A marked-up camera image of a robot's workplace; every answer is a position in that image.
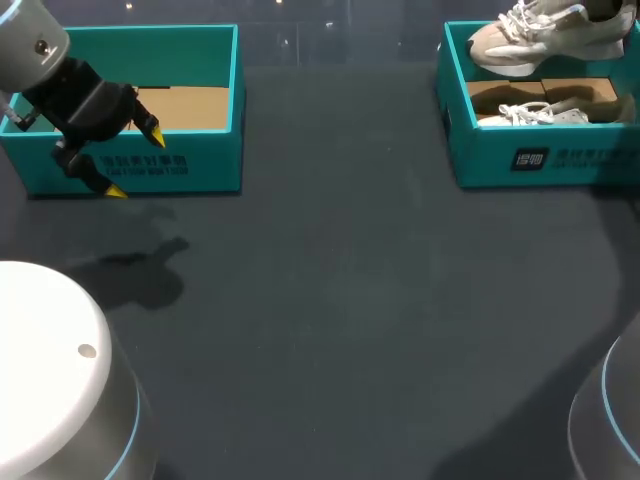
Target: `sneaker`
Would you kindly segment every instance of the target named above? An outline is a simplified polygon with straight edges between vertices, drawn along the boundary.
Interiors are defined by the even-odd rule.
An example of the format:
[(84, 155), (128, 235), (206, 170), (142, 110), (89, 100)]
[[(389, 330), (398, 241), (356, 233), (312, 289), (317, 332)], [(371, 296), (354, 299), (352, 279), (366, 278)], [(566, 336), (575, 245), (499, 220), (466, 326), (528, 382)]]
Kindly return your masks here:
[[(600, 4), (610, 1), (599, 0)], [(622, 0), (613, 17), (591, 21), (587, 8), (579, 3), (518, 0), (498, 21), (473, 34), (467, 48), (476, 65), (508, 77), (531, 75), (554, 55), (582, 60), (619, 58), (624, 55), (622, 39), (633, 27), (636, 11), (636, 0)], [(599, 12), (593, 13), (596, 17), (601, 17)]]
[(511, 85), (499, 85), (483, 90), (471, 96), (473, 111), (480, 115), (497, 115), (499, 105), (522, 105), (524, 103), (542, 102), (549, 98), (579, 98), (593, 102), (595, 90), (593, 87), (575, 85), (555, 87), (546, 92), (533, 93)]
[(500, 115), (478, 120), (480, 127), (525, 125), (585, 125), (590, 123), (633, 123), (636, 105), (632, 95), (613, 102), (589, 102), (570, 98), (549, 104), (529, 102), (523, 105), (500, 105)]

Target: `teal box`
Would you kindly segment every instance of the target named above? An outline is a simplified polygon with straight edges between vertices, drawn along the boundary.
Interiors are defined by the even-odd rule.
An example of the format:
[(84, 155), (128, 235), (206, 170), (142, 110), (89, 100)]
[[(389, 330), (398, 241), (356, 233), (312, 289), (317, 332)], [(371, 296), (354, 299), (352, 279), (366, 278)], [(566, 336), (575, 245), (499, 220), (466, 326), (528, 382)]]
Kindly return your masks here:
[[(436, 94), (458, 184), (461, 187), (640, 184), (637, 123), (478, 126), (466, 82), (505, 78), (477, 67), (467, 54), (466, 41), (485, 24), (445, 23), (439, 50)], [(584, 62), (553, 57), (530, 77), (511, 80), (587, 77), (608, 77), (619, 97), (631, 93), (638, 102), (637, 23), (623, 58)]]
[[(229, 89), (226, 128), (163, 130), (166, 148), (138, 131), (93, 143), (83, 152), (127, 193), (236, 192), (242, 179), (245, 84), (237, 25), (69, 28), (70, 55), (88, 61), (103, 78), (136, 86)], [(20, 95), (20, 114), (31, 106)], [(40, 118), (21, 132), (5, 117), (0, 142), (30, 195), (89, 194), (66, 178), (51, 158), (60, 134)]]

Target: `dark gray table surface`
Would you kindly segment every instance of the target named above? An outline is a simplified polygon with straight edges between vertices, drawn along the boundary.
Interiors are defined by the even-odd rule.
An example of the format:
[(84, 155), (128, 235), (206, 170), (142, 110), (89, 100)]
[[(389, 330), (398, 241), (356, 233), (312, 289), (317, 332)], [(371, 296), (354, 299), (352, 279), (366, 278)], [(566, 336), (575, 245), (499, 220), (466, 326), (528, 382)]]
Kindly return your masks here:
[[(284, 2), (237, 2), (270, 65), (247, 69), (241, 196), (28, 201), (3, 156), (1, 257), (105, 309), (157, 415), (156, 480), (568, 479), (573, 394), (640, 306), (635, 193), (456, 186), (424, 62), (443, 19), (496, 8)], [(48, 2), (137, 18), (89, 3)], [(246, 13), (160, 4), (132, 10)]]

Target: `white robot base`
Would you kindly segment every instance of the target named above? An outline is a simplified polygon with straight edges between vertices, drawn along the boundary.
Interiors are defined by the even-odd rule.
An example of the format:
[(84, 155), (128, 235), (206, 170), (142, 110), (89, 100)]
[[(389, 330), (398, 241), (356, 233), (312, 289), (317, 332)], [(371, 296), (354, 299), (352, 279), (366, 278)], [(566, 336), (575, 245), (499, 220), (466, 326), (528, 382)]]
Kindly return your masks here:
[(0, 479), (149, 480), (149, 405), (89, 294), (0, 262)]

